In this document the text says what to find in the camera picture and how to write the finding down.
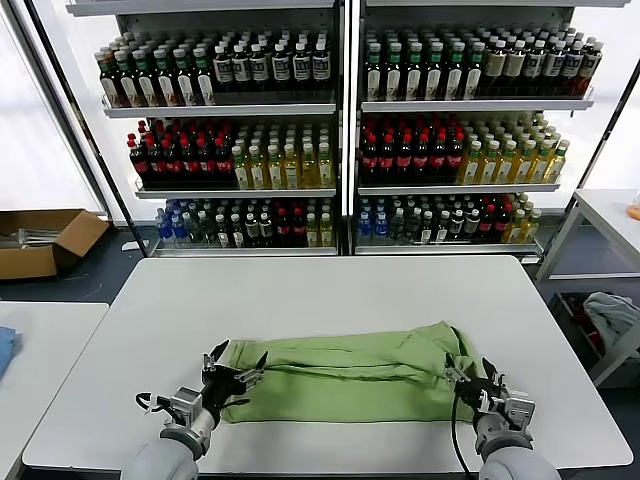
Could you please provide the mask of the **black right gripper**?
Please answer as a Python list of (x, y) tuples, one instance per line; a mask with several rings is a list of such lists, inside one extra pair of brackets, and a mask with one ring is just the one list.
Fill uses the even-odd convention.
[(455, 393), (471, 409), (478, 413), (488, 414), (498, 412), (500, 404), (506, 398), (506, 388), (503, 384), (503, 374), (486, 357), (483, 358), (483, 369), (486, 378), (468, 379), (466, 372), (459, 368), (453, 357), (446, 354), (445, 376), (449, 382), (455, 384)]

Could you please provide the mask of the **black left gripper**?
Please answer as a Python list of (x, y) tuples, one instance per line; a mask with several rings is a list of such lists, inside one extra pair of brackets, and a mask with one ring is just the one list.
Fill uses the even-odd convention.
[(242, 372), (224, 372), (227, 367), (219, 363), (229, 340), (216, 345), (213, 350), (203, 355), (201, 390), (202, 407), (209, 413), (219, 413), (229, 399), (241, 396), (247, 388), (253, 388), (264, 377), (268, 352), (265, 351), (254, 368)]

